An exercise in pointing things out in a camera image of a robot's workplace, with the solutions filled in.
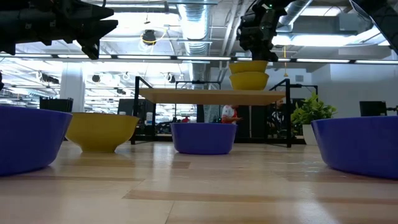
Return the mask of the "black monitor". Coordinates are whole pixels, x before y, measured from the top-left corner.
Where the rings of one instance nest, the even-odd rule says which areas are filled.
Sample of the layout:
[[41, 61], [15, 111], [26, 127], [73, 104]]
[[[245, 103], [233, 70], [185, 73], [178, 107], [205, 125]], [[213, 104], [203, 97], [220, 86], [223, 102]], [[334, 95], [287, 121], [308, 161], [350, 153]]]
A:
[[386, 116], [387, 106], [385, 101], [360, 101], [361, 116]]

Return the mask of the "black aluminium table frame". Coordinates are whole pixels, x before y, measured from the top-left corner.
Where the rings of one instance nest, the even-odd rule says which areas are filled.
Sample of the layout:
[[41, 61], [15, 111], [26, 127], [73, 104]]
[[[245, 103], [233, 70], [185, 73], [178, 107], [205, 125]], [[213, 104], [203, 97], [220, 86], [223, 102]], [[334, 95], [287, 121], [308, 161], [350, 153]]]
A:
[[[291, 89], [293, 89], [293, 88], [301, 88], [301, 87], [302, 87], [301, 84], [291, 84], [291, 87], [290, 87], [290, 102], [291, 102]], [[157, 104], [155, 104], [155, 105], [153, 104], [153, 107], [152, 107], [153, 125], [151, 125], [150, 135], [149, 136], [140, 136], [140, 135], [138, 135], [136, 133], [136, 129], [137, 129], [137, 126], [136, 126], [135, 132], [134, 132], [133, 136], [129, 140], [131, 142], [131, 144], [135, 144], [136, 141], [147, 141], [147, 142], [149, 142], [149, 141], [169, 141], [169, 140], [171, 140], [170, 137], [162, 137], [162, 136], [158, 137], [157, 134], [156, 134], [155, 117], [156, 117], [156, 105]]]

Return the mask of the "blue mini bowl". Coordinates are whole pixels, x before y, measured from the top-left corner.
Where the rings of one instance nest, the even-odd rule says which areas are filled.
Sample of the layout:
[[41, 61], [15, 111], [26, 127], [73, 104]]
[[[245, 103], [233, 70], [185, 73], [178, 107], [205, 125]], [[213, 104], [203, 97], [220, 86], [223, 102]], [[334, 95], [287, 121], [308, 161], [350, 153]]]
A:
[[222, 155], [233, 148], [236, 124], [172, 123], [172, 140], [182, 154]]
[[398, 180], [398, 116], [319, 119], [311, 125], [332, 169]]
[[44, 168], [59, 152], [72, 114], [0, 106], [0, 176]]

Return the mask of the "black storage bins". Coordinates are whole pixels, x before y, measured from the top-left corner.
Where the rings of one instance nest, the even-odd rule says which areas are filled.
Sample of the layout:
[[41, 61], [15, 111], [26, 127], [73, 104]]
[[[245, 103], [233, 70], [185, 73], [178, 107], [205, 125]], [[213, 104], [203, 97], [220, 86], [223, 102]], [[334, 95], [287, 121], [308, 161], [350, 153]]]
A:
[[73, 108], [73, 98], [57, 99], [57, 98], [40, 97], [39, 107], [42, 110], [52, 110], [52, 111], [71, 113]]

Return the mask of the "silver spiral ceiling duct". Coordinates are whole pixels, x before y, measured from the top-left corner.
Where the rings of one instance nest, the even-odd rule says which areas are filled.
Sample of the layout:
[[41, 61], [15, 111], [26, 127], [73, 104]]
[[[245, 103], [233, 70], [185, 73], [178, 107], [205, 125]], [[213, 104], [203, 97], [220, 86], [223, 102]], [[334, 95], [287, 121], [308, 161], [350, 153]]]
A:
[[209, 22], [211, 7], [205, 4], [179, 4], [180, 25], [185, 53], [188, 56], [208, 56], [210, 44], [206, 42], [209, 37]]

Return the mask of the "green potted plant white pot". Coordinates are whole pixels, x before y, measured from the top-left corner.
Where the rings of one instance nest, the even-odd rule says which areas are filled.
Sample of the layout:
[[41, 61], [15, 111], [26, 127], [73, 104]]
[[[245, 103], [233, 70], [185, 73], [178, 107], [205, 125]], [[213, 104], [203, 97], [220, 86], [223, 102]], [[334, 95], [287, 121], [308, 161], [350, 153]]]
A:
[[291, 114], [292, 124], [302, 127], [303, 138], [307, 145], [316, 146], [317, 140], [312, 128], [312, 121], [330, 119], [336, 114], [336, 108], [326, 105], [312, 93], [311, 97], [304, 99], [302, 105], [296, 104], [296, 109]]

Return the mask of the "slanted silver ceiling duct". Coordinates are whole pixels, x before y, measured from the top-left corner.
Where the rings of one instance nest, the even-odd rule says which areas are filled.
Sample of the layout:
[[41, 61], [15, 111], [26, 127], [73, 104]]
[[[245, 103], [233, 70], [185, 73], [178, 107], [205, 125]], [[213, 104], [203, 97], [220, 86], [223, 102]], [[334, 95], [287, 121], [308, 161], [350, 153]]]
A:
[[293, 26], [297, 18], [312, 3], [313, 0], [294, 0], [285, 7], [286, 15], [279, 18], [279, 27]]

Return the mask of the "wooden shelf riser black legs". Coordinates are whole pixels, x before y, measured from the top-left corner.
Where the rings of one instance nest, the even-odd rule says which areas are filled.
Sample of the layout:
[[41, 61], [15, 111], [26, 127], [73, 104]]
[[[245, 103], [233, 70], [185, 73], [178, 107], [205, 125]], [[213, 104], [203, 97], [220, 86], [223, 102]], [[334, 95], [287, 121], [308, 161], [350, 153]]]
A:
[[152, 104], [193, 104], [193, 105], [244, 105], [267, 106], [274, 101], [285, 98], [287, 109], [287, 137], [284, 144], [292, 146], [292, 125], [290, 121], [290, 80], [283, 79], [268, 91], [257, 90], [187, 90], [178, 88], [154, 88], [142, 77], [135, 78], [134, 104], [132, 114], [138, 115], [139, 97], [149, 100]]

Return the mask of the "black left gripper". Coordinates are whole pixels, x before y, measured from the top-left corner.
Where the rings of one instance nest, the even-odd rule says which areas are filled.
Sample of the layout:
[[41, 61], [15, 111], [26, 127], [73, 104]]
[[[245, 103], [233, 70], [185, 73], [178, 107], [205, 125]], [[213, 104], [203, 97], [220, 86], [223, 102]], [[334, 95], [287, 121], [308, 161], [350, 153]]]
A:
[[74, 40], [94, 44], [117, 28], [117, 20], [101, 20], [114, 11], [81, 0], [18, 0], [18, 43]]

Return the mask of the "linear ceiling light strip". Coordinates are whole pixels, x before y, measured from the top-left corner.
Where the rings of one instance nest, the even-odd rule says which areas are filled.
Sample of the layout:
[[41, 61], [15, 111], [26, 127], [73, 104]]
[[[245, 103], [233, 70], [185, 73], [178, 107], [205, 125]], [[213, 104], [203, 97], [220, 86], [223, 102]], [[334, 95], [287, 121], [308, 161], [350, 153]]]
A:
[[[1, 58], [23, 58], [44, 60], [90, 60], [87, 55], [80, 54], [5, 54], [0, 53]], [[215, 56], [181, 56], [181, 55], [100, 55], [98, 60], [113, 62], [117, 60], [138, 61], [148, 63], [151, 61], [171, 62], [248, 62], [251, 57], [215, 57]], [[398, 65], [398, 60], [358, 60], [358, 59], [328, 59], [328, 58], [278, 58], [276, 63], [332, 63], [353, 65]]]

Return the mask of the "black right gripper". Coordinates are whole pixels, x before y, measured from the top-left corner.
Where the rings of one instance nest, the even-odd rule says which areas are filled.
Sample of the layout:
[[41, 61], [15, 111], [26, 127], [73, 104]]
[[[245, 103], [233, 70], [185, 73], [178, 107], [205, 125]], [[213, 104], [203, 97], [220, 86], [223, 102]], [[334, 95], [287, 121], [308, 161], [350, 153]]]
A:
[[272, 39], [277, 35], [279, 18], [286, 15], [285, 2], [253, 2], [241, 16], [238, 41], [243, 50], [252, 52], [252, 60], [277, 62], [278, 56], [270, 52]]

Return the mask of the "white pillar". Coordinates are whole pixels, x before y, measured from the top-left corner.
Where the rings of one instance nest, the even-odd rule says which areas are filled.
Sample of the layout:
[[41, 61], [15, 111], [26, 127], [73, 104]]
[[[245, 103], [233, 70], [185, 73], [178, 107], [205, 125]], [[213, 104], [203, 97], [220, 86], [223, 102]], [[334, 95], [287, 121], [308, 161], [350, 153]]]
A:
[[63, 63], [60, 98], [73, 99], [72, 112], [85, 111], [85, 74], [80, 63]]

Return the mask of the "black ceiling device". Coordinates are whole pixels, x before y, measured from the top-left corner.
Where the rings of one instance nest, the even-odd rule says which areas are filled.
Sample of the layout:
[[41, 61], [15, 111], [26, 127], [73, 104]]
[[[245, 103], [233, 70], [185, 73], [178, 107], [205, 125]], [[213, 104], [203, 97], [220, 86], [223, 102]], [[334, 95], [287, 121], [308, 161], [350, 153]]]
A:
[[142, 42], [149, 46], [155, 45], [155, 43], [157, 42], [155, 36], [155, 30], [150, 30], [150, 29], [145, 30], [142, 35]]

